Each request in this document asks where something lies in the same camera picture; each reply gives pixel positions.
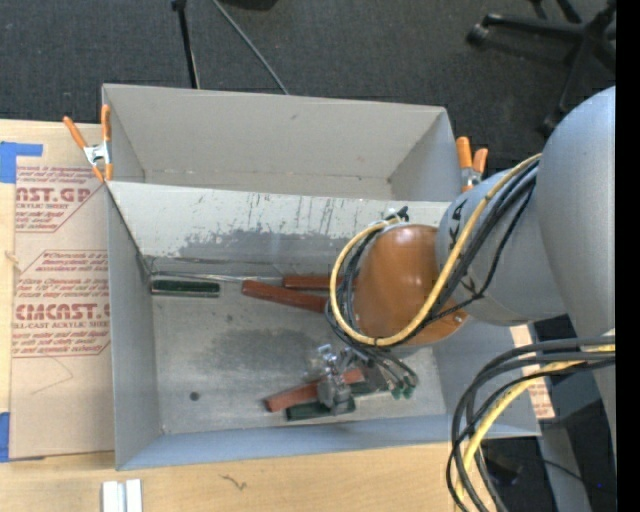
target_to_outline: wooden table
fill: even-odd
[[[139,478],[144,512],[451,511],[448,454],[442,443],[139,471],[115,471],[113,452],[14,461],[0,464],[0,510],[99,511],[102,482]]]

